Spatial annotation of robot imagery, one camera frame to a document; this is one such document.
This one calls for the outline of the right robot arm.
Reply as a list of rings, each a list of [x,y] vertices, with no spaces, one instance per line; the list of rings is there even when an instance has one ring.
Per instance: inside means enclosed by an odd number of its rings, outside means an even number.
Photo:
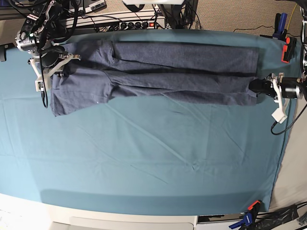
[[[37,79],[37,91],[50,84],[53,74],[61,74],[71,60],[81,60],[80,55],[69,54],[60,44],[72,37],[79,16],[75,0],[43,0],[29,6],[30,14],[16,35],[19,50],[29,53]]]

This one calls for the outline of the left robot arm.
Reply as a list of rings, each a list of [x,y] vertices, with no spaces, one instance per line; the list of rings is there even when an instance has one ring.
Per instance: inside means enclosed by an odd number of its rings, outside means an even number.
[[[302,99],[307,97],[307,2],[305,0],[296,0],[295,3],[300,7],[302,14],[302,27],[300,32],[300,68],[301,77],[289,78],[280,73],[278,76],[270,74],[262,80],[254,80],[249,84],[249,89],[257,94],[265,94],[275,100],[279,104],[278,112],[284,112],[287,103],[291,99]],[[275,17],[275,33],[274,38],[279,38],[285,41],[282,49],[281,61],[289,64],[294,57],[297,45],[297,38],[287,36],[285,33],[286,15],[279,14]]]

